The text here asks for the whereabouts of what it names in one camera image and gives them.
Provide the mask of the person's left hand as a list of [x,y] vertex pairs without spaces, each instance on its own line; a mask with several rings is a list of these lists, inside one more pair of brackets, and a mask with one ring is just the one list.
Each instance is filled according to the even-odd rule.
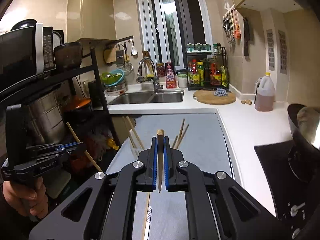
[[44,218],[48,214],[48,197],[42,177],[37,178],[31,188],[5,181],[2,192],[5,201],[20,215]]

